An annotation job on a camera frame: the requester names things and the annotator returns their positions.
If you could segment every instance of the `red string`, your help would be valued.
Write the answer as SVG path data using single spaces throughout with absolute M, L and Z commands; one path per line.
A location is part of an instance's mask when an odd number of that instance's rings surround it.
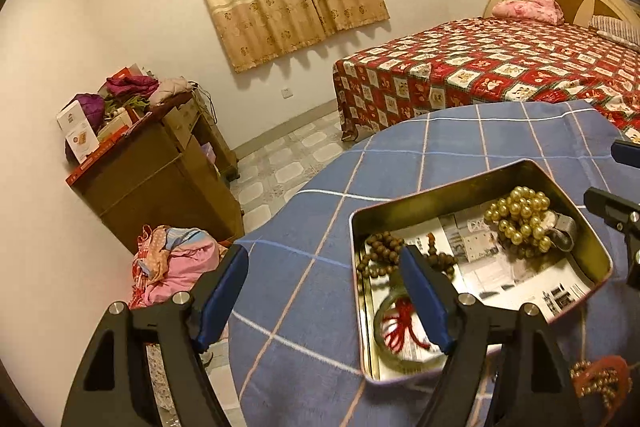
M 404 336 L 406 330 L 409 330 L 409 335 L 413 341 L 422 349 L 430 349 L 431 344 L 422 343 L 418 340 L 412 326 L 412 315 L 414 314 L 414 305 L 409 297 L 402 297 L 396 301 L 395 310 L 398 315 L 385 315 L 382 321 L 391 322 L 395 321 L 396 327 L 385 334 L 385 344 L 394 353 L 400 353 L 404 347 Z

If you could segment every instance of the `pink blanket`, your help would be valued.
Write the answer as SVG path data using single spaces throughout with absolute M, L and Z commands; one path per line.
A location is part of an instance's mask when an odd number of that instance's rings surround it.
M 494 6 L 492 14 L 501 19 L 532 19 L 553 26 L 564 24 L 562 9 L 554 0 L 502 1 Z
M 218 267 L 223 251 L 225 248 L 211 237 L 175 247 L 169 254 L 164 279 L 147 285 L 144 305 L 161 303 L 176 292 L 191 290 L 204 272 Z

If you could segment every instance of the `newspaper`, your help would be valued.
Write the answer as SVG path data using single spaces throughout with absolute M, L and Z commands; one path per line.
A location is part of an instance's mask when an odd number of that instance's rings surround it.
M 582 273 L 571 254 L 552 249 L 533 259 L 518 259 L 498 242 L 495 225 L 484 222 L 484 211 L 493 201 L 447 214 L 407 229 L 393 231 L 422 253 L 428 250 L 428 234 L 433 233 L 438 252 L 455 256 L 455 275 L 452 283 L 459 293 L 475 295 L 484 304 L 517 310 L 526 302 L 536 304 L 546 320 L 560 314 L 564 308 L 593 289 L 593 282 Z M 371 281 L 374 309 L 389 293 L 388 278 Z M 417 315 L 412 317 L 414 332 L 423 343 L 427 335 Z M 409 339 L 408 333 L 401 358 L 425 362 L 421 370 L 399 370 L 388 367 L 380 358 L 380 380 L 391 380 L 420 373 L 444 363 L 437 346 L 423 349 Z

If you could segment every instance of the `blue cloth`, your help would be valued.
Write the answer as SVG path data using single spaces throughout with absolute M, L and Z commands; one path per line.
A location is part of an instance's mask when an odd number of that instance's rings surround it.
M 230 320 L 229 351 L 247 425 L 325 427 L 346 418 L 350 426 L 415 426 L 426 407 L 434 378 L 420 387 L 364 384 L 351 282 L 352 212 L 524 157 L 549 172 L 578 206 L 590 186 L 640 201 L 640 171 L 610 156 L 621 137 L 583 101 L 492 103 L 396 124 L 343 153 L 239 241 L 251 249 L 251 260 Z M 552 327 L 571 363 L 584 349 L 590 360 L 619 354 L 634 364 L 640 360 L 640 295 L 625 285 L 623 237 L 582 211 L 612 256 L 614 273 L 586 306 Z M 486 415 L 492 388 L 484 378 L 472 413 L 478 419 Z M 639 398 L 640 381 L 611 425 L 636 425 Z M 591 416 L 587 425 L 601 418 Z

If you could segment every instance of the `baseboard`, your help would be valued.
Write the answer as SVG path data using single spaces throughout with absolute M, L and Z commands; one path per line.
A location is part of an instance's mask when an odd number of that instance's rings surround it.
M 273 129 L 265 131 L 260 134 L 260 136 L 256 136 L 254 139 L 239 145 L 234 149 L 234 152 L 236 153 L 236 156 L 238 156 L 238 159 L 249 156 L 252 152 L 276 141 L 278 138 L 287 136 L 290 132 L 293 132 L 296 129 L 316 121 L 318 118 L 322 118 L 336 110 L 338 110 L 337 100 L 329 100 L 329 102 L 325 102 L 322 105 L 318 105 L 318 107 L 314 107 L 313 109 L 309 109 L 308 111 L 299 114 L 298 116 L 294 116 L 290 120 L 277 125 Z

